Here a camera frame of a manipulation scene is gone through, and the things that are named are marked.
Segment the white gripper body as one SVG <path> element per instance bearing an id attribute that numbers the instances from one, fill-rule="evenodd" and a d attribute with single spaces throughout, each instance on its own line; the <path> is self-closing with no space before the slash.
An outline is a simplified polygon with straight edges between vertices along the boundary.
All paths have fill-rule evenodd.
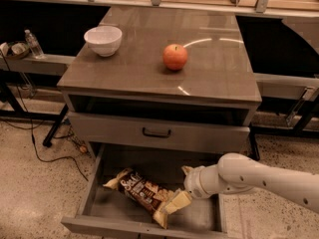
<path id="1" fill-rule="evenodd" d="M 185 190 L 196 199 L 206 199 L 221 189 L 218 169 L 216 165 L 194 167 L 193 171 L 185 176 Z"/>

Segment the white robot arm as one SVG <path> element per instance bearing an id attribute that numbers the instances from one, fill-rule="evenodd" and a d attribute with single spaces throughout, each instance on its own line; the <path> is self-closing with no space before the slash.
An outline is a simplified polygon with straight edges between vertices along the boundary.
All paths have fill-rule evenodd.
<path id="1" fill-rule="evenodd" d="M 184 190 L 178 190 L 162 208 L 171 214 L 193 199 L 214 194 L 236 194 L 257 187 L 319 213 L 319 175 L 267 166 L 239 153 L 223 155 L 211 166 L 182 168 Z"/>

